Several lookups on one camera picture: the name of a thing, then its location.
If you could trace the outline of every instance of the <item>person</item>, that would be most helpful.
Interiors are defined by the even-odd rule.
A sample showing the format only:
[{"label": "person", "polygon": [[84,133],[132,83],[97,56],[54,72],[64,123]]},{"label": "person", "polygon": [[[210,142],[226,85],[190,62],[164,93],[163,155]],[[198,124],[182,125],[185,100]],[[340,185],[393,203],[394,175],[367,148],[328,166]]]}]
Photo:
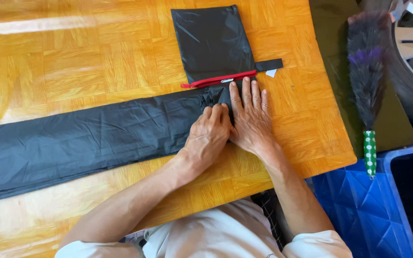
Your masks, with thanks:
[{"label": "person", "polygon": [[228,139],[264,163],[294,239],[280,252],[262,209],[241,199],[146,230],[146,258],[352,257],[273,137],[268,92],[260,93],[257,81],[248,77],[243,79],[242,99],[235,82],[229,89],[234,126],[226,104],[206,107],[177,155],[84,215],[55,257],[141,257],[135,245],[118,241],[164,197],[212,165]]}]

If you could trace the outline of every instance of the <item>red zipper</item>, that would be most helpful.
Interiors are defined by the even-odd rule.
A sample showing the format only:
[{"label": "red zipper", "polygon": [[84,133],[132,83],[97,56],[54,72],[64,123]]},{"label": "red zipper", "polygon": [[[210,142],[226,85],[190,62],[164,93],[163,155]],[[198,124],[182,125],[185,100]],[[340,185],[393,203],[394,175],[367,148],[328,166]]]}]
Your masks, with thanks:
[{"label": "red zipper", "polygon": [[200,81],[193,82],[191,84],[181,84],[181,88],[202,88],[205,86],[209,85],[215,85],[218,83],[221,83],[222,80],[227,80],[227,79],[233,79],[233,80],[240,80],[243,79],[244,77],[253,77],[256,76],[257,70],[254,71],[249,71],[249,72],[244,72],[244,73],[237,73],[237,74],[231,74],[231,75],[224,75],[224,76],[219,76],[215,78],[210,78],[210,79],[204,79]]}]

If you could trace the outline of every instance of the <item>blue plastic crate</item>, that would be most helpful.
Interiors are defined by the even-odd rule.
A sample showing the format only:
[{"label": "blue plastic crate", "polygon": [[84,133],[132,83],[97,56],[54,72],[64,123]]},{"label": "blue plastic crate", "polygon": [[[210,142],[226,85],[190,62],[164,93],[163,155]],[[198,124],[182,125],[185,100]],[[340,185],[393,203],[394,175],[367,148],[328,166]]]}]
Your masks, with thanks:
[{"label": "blue plastic crate", "polygon": [[312,178],[319,202],[355,258],[413,258],[413,233],[392,173],[392,161],[406,155],[413,159],[413,146],[379,155],[373,180],[364,160]]}]

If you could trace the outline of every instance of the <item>left hand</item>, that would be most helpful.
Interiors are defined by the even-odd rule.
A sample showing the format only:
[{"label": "left hand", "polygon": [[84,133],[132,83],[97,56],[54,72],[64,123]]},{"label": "left hand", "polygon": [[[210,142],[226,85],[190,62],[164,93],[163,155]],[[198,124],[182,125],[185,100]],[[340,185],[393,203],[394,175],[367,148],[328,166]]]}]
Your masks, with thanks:
[{"label": "left hand", "polygon": [[192,180],[213,164],[224,149],[232,127],[227,104],[206,107],[192,125],[181,155],[193,168]]}]

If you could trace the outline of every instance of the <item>sleeve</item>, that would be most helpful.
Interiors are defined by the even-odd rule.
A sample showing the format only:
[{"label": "sleeve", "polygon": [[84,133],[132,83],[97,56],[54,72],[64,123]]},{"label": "sleeve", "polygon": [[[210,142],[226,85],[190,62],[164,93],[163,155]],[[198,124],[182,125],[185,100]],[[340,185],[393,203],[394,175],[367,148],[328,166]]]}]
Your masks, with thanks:
[{"label": "sleeve", "polygon": [[335,231],[299,234],[283,248],[286,258],[352,258],[352,252]]},{"label": "sleeve", "polygon": [[128,257],[138,258],[138,249],[128,243],[85,243],[75,241],[58,250],[55,258]]}]

